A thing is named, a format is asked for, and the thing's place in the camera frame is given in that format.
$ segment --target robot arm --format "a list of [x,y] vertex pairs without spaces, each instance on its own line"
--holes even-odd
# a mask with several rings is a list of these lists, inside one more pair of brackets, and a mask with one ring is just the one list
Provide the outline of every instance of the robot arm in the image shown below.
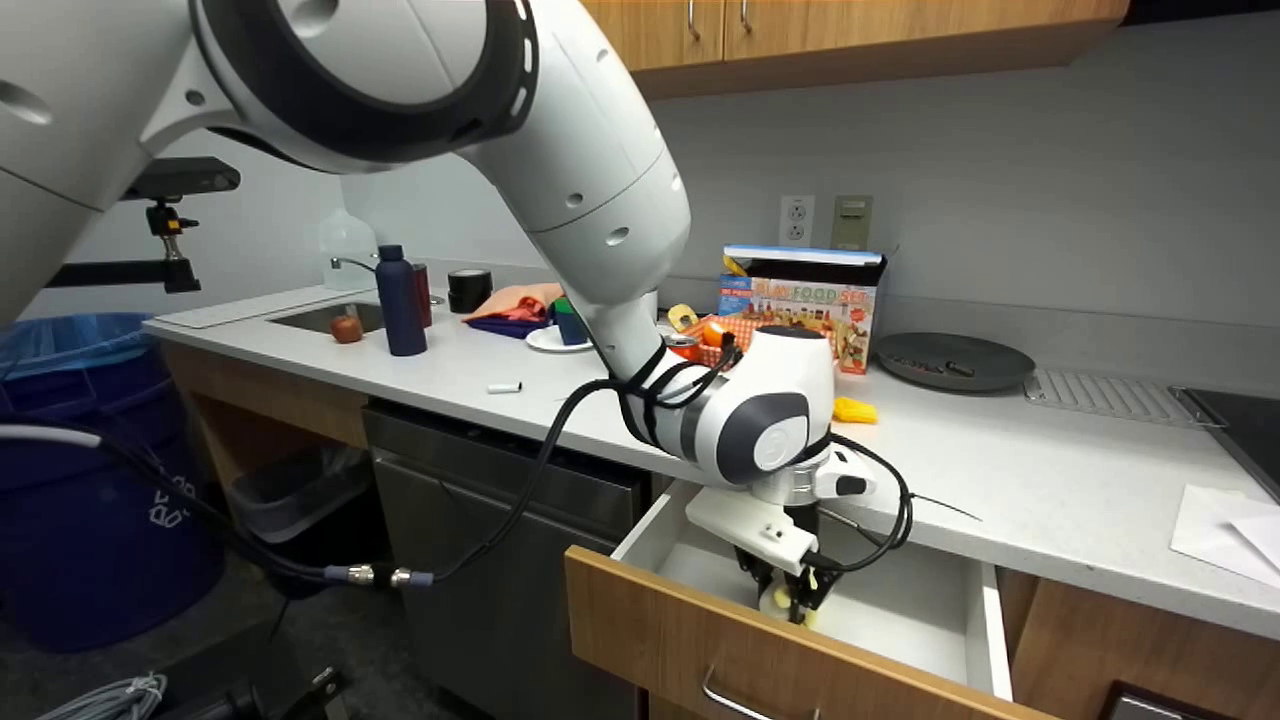
[[[75,64],[58,31],[80,28]],[[686,238],[683,179],[575,0],[47,0],[0,26],[0,322],[80,230],[175,135],[220,129],[314,171],[463,151],[585,313],[625,422],[683,456],[692,517],[798,573],[817,541],[782,517],[842,475],[821,338],[757,334],[716,384],[662,351],[639,295]]]

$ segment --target cereal box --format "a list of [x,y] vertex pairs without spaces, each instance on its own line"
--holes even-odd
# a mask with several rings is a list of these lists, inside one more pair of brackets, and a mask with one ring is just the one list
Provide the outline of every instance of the cereal box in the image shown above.
[[722,248],[721,316],[829,338],[832,365],[864,376],[873,365],[876,285],[885,258],[838,248]]

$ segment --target gray cabinet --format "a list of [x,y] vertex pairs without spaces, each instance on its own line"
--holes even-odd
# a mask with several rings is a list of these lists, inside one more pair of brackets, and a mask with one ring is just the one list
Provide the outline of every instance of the gray cabinet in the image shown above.
[[639,715],[632,686],[567,651],[564,550],[614,550],[648,473],[554,454],[537,480],[530,441],[394,403],[373,403],[366,441],[401,568],[443,573],[481,545],[434,590],[405,591],[419,674],[482,715]]

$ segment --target open drawer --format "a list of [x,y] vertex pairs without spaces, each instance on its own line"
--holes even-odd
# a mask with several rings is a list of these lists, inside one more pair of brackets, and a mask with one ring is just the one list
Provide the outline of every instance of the open drawer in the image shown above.
[[[996,577],[902,550],[842,577],[811,628],[758,611],[727,545],[670,484],[610,552],[567,550],[571,651],[694,715],[1040,715],[1009,702]],[[824,519],[832,557],[857,534]]]

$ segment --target paper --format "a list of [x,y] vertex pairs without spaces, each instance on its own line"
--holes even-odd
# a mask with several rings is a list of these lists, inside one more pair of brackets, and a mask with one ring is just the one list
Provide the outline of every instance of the paper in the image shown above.
[[1232,519],[1232,529],[1280,573],[1280,507]]
[[1263,552],[1234,534],[1234,519],[1248,524],[1257,517],[1277,517],[1277,505],[1186,484],[1174,513],[1173,550],[1280,590],[1280,568],[1273,568]]

